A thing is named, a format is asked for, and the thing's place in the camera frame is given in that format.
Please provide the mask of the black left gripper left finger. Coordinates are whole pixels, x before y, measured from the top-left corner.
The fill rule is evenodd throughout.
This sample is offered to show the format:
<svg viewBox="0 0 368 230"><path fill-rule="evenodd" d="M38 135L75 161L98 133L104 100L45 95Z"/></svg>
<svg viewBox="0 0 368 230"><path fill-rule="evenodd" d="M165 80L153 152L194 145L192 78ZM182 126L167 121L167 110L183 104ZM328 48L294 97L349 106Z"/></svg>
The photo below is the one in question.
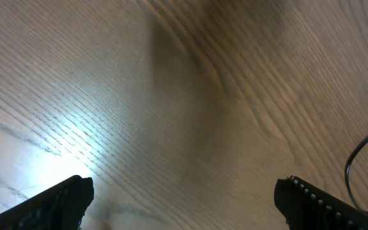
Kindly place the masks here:
<svg viewBox="0 0 368 230"><path fill-rule="evenodd" d="M0 229L78 230L93 199L93 180L74 175L1 213Z"/></svg>

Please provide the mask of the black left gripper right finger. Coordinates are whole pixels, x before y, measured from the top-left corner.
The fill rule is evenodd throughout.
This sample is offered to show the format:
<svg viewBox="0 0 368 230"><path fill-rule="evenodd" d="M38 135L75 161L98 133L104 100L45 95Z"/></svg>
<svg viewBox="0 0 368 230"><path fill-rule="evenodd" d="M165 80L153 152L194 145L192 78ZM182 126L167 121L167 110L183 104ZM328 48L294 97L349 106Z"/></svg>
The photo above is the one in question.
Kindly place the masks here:
<svg viewBox="0 0 368 230"><path fill-rule="evenodd" d="M368 215L296 176L279 179L276 208L294 230L368 230Z"/></svg>

